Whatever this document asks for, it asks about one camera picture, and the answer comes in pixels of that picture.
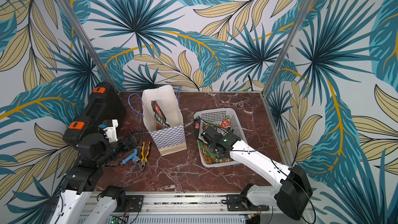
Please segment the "dark packet with label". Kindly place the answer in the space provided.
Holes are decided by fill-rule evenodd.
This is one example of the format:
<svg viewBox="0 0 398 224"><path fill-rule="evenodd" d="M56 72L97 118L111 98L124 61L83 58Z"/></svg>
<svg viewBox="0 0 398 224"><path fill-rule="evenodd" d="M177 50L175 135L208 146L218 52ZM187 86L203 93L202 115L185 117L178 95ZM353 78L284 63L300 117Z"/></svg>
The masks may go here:
<svg viewBox="0 0 398 224"><path fill-rule="evenodd" d="M197 140L200 140L202 142L205 141L202 137L202 133L204 132L206 126L207 123L204 122L200 117L194 119L193 128L194 128L194 135Z"/></svg>

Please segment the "white plastic basket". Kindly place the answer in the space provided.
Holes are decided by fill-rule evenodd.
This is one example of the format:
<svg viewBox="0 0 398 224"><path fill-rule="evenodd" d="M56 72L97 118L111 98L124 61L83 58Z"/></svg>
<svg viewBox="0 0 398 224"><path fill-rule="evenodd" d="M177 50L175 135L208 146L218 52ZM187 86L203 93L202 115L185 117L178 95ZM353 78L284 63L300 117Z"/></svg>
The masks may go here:
<svg viewBox="0 0 398 224"><path fill-rule="evenodd" d="M204 142L200 133L204 131L207 123L220 126L223 121L227 120L230 123L230 128L233 134L239 136L241 140L247 143L247 139L239 122L238 116L232 108L217 108L212 110L203 110L194 114L194 130L198 138L198 148L201 163L206 168L228 167L239 164L239 162L227 159L219 160L216 156L207 150L207 144Z"/></svg>

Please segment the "dark green red packet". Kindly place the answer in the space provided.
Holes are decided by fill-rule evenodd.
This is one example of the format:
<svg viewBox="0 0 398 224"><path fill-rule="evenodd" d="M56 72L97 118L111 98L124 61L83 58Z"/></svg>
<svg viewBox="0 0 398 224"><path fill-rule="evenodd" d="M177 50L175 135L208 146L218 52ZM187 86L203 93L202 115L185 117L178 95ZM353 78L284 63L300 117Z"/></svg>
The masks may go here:
<svg viewBox="0 0 398 224"><path fill-rule="evenodd" d="M170 128L169 122L167 121L167 118L163 114L157 101L152 101L151 105L152 105L153 115L155 118L156 130L163 130L166 128Z"/></svg>

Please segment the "blue checkered paper bag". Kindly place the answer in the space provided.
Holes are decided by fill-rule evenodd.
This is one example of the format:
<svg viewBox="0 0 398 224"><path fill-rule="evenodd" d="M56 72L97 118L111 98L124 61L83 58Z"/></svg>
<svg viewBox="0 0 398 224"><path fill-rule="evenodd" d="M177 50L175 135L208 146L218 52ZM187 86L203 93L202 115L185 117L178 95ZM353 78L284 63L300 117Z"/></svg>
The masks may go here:
<svg viewBox="0 0 398 224"><path fill-rule="evenodd" d="M186 150L183 116L173 86L144 90L141 103L143 110L139 114L160 155Z"/></svg>

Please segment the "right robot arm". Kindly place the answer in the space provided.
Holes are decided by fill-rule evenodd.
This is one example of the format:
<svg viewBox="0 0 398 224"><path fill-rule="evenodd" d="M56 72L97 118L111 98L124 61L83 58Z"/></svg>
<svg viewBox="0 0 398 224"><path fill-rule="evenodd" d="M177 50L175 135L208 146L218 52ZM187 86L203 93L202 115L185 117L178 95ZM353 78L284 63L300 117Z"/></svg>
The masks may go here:
<svg viewBox="0 0 398 224"><path fill-rule="evenodd" d="M311 203L313 190L305 171L298 165L289 167L250 147L232 132L220 133L210 125L199 133L207 149L218 159L232 159L250 168L267 180L272 190L250 185L243 197L253 206L278 207L293 220L301 220Z"/></svg>

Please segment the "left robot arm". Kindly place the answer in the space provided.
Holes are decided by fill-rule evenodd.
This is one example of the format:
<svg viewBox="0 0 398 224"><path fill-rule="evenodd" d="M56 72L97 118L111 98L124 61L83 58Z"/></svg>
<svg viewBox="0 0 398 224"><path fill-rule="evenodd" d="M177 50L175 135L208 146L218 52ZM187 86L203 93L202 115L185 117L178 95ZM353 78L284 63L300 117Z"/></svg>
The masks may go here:
<svg viewBox="0 0 398 224"><path fill-rule="evenodd" d="M51 224L75 224L90 199L97 182L103 176L103 168L120 154L132 151L137 154L137 147L142 132L130 132L110 142L104 134L92 133L83 138L77 145L80 157L72 167L61 185L59 201ZM103 224L114 212L139 214L143 206L142 195L128 196L122 187L108 186L98 195L97 205L86 218L87 224Z"/></svg>

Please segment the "green orange packet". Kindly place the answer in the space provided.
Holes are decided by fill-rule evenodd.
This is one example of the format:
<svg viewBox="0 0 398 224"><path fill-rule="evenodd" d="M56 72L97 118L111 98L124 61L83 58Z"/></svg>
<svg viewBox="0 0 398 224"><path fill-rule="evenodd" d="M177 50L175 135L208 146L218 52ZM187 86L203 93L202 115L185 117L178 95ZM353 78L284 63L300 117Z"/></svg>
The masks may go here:
<svg viewBox="0 0 398 224"><path fill-rule="evenodd" d="M207 144L205 144L202 141L198 141L198 147L200 150L200 155L203 158L205 164L218 163L218 159L216 158L216 156L207 149L208 148Z"/></svg>

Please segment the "blue glue gun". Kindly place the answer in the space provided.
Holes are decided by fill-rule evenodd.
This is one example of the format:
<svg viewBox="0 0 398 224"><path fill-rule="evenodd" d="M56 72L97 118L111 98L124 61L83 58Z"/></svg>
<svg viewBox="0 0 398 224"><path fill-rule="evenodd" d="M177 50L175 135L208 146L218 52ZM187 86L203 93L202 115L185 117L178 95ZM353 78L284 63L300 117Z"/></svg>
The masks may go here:
<svg viewBox="0 0 398 224"><path fill-rule="evenodd" d="M132 162L134 162L134 163L138 163L138 162L140 161L140 157L138 156L138 150L137 150L137 148L135 148L135 149L133 150L133 152L132 152L130 155L128 155L125 159L123 159L123 160L121 161L121 164L122 164L122 165L125 165L125 164L127 164L129 161L132 161Z"/></svg>

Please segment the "green red flat packet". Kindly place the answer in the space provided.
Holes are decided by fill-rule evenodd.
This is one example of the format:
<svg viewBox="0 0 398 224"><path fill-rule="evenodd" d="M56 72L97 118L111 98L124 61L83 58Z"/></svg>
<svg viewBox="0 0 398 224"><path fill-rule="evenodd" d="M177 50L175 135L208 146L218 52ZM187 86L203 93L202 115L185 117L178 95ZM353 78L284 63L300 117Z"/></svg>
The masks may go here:
<svg viewBox="0 0 398 224"><path fill-rule="evenodd" d="M231 122L230 122L230 116L226 115L225 119L220 121L217 126L222 129L222 130L229 130L232 128Z"/></svg>

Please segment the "yellow black pliers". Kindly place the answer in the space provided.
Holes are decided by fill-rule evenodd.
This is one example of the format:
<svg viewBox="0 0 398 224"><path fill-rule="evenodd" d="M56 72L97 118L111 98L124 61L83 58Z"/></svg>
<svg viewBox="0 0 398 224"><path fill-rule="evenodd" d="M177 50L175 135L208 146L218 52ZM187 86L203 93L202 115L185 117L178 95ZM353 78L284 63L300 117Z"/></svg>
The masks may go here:
<svg viewBox="0 0 398 224"><path fill-rule="evenodd" d="M146 144L146 142L143 142L142 144L142 150L141 150L141 172L144 172L146 165L148 163L148 156L150 154L150 148L151 148L151 141Z"/></svg>

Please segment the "black tool case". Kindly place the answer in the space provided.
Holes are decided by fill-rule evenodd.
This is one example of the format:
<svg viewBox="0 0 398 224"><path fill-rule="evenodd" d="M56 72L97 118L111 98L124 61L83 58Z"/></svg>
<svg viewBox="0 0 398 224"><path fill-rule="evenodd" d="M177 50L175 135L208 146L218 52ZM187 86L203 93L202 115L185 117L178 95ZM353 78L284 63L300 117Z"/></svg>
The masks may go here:
<svg viewBox="0 0 398 224"><path fill-rule="evenodd" d="M116 89L108 82L100 82L89 95L88 105L76 116L63 135L63 141L76 147L87 135L96 133L105 120L117 119L123 123L126 109Z"/></svg>

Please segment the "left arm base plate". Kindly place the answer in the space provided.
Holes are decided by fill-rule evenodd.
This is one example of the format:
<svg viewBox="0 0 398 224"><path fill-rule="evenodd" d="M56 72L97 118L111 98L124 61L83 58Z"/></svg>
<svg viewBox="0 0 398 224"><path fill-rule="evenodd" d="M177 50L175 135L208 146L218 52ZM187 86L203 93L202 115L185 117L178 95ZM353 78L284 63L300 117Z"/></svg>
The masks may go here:
<svg viewBox="0 0 398 224"><path fill-rule="evenodd" d="M110 197L100 197L95 213L110 212L141 212L144 202L143 195L127 195Z"/></svg>

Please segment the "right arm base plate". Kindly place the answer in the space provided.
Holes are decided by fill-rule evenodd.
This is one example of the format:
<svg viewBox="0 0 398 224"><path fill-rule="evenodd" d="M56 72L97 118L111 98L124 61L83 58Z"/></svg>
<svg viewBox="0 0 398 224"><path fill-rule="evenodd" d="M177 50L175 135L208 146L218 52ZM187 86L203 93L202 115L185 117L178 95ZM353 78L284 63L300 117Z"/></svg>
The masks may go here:
<svg viewBox="0 0 398 224"><path fill-rule="evenodd" d="M226 195L226 199L221 200L221 203L227 206L229 212L261 212L270 210L267 205L253 205L244 195Z"/></svg>

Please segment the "aluminium rail frame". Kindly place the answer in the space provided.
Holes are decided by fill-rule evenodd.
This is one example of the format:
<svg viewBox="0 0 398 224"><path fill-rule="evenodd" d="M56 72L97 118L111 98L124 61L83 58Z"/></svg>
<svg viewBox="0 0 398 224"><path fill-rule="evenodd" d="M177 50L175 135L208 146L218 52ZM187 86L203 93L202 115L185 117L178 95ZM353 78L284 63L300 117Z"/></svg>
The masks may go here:
<svg viewBox="0 0 398 224"><path fill-rule="evenodd" d="M127 192L127 195L143 195L144 202L139 214L114 212L104 224L246 224L287 223L295 221L278 207L269 211L229 212L221 203L232 192ZM86 218L97 205L99 193L93 192L76 224L86 224Z"/></svg>

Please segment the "left metal corner post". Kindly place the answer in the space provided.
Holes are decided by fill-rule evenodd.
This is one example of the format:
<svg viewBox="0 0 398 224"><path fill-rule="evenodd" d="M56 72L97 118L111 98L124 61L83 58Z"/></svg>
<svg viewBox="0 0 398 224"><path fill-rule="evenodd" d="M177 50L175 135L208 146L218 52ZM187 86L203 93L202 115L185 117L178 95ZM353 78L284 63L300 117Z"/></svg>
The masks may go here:
<svg viewBox="0 0 398 224"><path fill-rule="evenodd" d="M56 2L58 3L60 9L64 12L66 17L68 18L69 22L71 23L71 27L76 32L76 35L79 37L80 41L85 46L88 54L90 55L91 59L95 63L97 70L102 74L105 81L110 83L115 88L116 92L119 93L119 91L117 90L117 87L115 86L113 79L110 77L104 64L102 63L102 61L99 58L98 53L96 52L94 46L92 45L92 42L90 41L89 36L85 32L79 19L77 18L77 15L75 14L75 12L72 8L72 3L68 3L67 0L56 0Z"/></svg>

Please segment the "metal corner post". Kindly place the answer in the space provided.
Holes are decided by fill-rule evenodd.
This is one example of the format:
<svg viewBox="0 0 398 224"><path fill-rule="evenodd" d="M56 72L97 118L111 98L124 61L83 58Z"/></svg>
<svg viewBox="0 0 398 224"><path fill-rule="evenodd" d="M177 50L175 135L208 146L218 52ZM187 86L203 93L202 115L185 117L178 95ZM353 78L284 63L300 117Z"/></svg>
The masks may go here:
<svg viewBox="0 0 398 224"><path fill-rule="evenodd" d="M72 3L68 3L67 0L56 0L56 2L58 3L60 9L64 12L66 17L68 18L69 22L71 23L71 27L76 32L76 35L79 37L80 41L85 46L88 54L90 55L91 59L95 63L97 70L102 74L105 81L110 83L115 88L116 92L119 93L119 91L117 90L117 87L115 86L113 79L110 77L104 64L102 63L102 61L99 58L98 53L96 52L94 46L92 45L92 42L90 41L89 36L85 32L79 19L77 18L77 15L75 14L75 12L72 8Z"/></svg>
<svg viewBox="0 0 398 224"><path fill-rule="evenodd" d="M302 26L303 21L305 20L305 17L307 16L311 5L313 3L314 0L304 0L303 1L303 5L301 7L301 10L298 11L297 16L293 22L293 25L287 35L287 38L284 42L284 45L276 59L276 62L274 63L273 69L267 79L267 82L265 84L265 87L262 91L262 96L265 98L267 96L267 94L270 92L271 90L271 86L273 84L273 81L275 80L275 78L277 77L278 71L280 69L280 67L282 66L282 63L284 61L285 56L288 53L288 50L296 36L296 34L299 32L300 27Z"/></svg>

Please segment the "right metal corner post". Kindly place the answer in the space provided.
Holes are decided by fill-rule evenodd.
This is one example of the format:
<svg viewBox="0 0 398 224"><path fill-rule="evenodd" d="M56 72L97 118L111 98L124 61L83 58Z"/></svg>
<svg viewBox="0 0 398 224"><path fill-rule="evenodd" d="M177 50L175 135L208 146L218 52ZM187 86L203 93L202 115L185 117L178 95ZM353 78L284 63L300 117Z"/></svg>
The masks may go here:
<svg viewBox="0 0 398 224"><path fill-rule="evenodd" d="M275 78L277 77L278 71L280 69L280 67L282 66L282 63L284 61L285 56L288 53L288 50L296 36L296 34L299 32L300 27L302 26L303 21L305 20L305 17L307 16L311 5L313 3L314 0L304 0L303 1L303 5L301 7L301 10L298 11L297 16L293 22L293 25L287 35L287 38L284 42L284 45L276 59L276 62L274 63L273 69L267 79L267 82L265 84L265 87L262 91L262 96L265 98L267 96L267 94L270 92L271 90L271 86L273 84L273 81L275 80Z"/></svg>

